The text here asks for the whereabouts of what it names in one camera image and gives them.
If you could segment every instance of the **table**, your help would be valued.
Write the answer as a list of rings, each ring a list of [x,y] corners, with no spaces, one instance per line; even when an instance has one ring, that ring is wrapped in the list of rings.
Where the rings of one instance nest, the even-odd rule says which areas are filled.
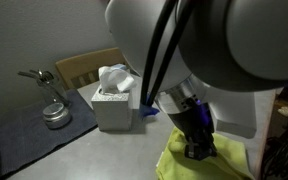
[[[138,86],[134,89],[133,104],[138,105],[141,79],[135,77],[135,80]],[[98,85],[97,82],[78,90],[91,107],[91,98]],[[274,96],[275,91],[255,93],[258,129],[253,139],[219,132],[245,143],[249,167],[255,177],[258,177],[260,170]],[[141,121],[137,118],[137,109],[134,107],[131,131],[100,132],[96,128],[9,179],[156,179],[156,163],[174,125],[162,112]]]

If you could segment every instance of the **wooden furniture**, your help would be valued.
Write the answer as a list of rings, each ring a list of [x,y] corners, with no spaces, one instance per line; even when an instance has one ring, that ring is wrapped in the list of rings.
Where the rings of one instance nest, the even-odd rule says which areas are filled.
[[[118,48],[105,49],[63,59],[55,63],[66,89],[77,89],[99,80],[98,69],[102,66],[125,64]]]

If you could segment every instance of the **gray wall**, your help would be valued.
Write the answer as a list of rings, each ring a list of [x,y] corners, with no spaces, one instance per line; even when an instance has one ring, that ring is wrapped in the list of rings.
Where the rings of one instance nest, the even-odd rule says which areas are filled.
[[[19,70],[56,72],[57,60],[114,47],[106,0],[0,0],[0,113],[42,99]]]

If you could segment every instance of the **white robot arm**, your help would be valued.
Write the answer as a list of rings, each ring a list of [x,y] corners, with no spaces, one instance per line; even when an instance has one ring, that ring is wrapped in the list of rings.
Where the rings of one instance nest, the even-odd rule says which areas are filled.
[[[155,63],[149,64],[167,3],[175,7],[170,6]],[[185,13],[190,18],[183,26]],[[288,85],[288,1],[111,0],[106,20],[132,68],[145,79],[145,67],[153,67],[148,82],[158,76],[175,29],[185,27],[155,101],[186,135],[188,158],[216,155],[204,83],[240,92]]]

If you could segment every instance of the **yellow cloth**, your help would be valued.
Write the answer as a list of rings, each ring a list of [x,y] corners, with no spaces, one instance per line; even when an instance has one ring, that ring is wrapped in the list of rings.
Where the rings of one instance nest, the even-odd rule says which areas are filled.
[[[216,133],[213,137],[217,157],[202,161],[188,159],[184,157],[185,137],[179,129],[174,128],[156,169],[158,179],[255,179],[248,170],[244,144]]]

